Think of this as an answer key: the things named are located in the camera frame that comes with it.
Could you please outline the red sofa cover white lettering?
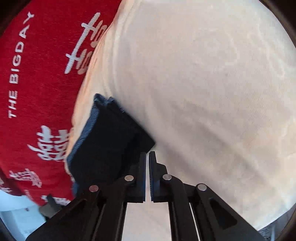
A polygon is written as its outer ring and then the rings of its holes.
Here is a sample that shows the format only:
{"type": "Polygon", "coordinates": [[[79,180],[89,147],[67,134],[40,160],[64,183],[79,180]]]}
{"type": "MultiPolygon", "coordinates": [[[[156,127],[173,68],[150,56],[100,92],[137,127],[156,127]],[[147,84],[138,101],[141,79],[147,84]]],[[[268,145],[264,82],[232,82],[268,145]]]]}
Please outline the red sofa cover white lettering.
{"type": "Polygon", "coordinates": [[[72,199],[64,168],[90,59],[120,1],[1,1],[1,179],[44,205],[72,199]]]}

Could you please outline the black pants with blue trim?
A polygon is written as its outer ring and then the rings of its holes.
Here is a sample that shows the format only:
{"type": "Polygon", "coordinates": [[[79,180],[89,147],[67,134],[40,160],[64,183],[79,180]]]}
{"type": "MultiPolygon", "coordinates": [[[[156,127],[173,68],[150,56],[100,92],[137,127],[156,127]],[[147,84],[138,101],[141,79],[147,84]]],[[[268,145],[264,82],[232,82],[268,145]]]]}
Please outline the black pants with blue trim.
{"type": "Polygon", "coordinates": [[[90,116],[67,157],[73,194],[97,183],[113,183],[128,174],[153,138],[118,103],[95,94],[90,116]]]}

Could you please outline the cream cloth on sofa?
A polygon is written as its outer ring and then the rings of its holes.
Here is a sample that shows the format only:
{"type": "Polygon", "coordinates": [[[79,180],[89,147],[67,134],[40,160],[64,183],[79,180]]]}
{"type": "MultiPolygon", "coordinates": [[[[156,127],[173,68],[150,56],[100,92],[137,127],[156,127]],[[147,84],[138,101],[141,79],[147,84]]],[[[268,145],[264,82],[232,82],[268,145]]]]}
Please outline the cream cloth on sofa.
{"type": "Polygon", "coordinates": [[[295,2],[122,1],[80,87],[114,97],[168,171],[205,183],[257,230],[295,205],[295,2]]]}

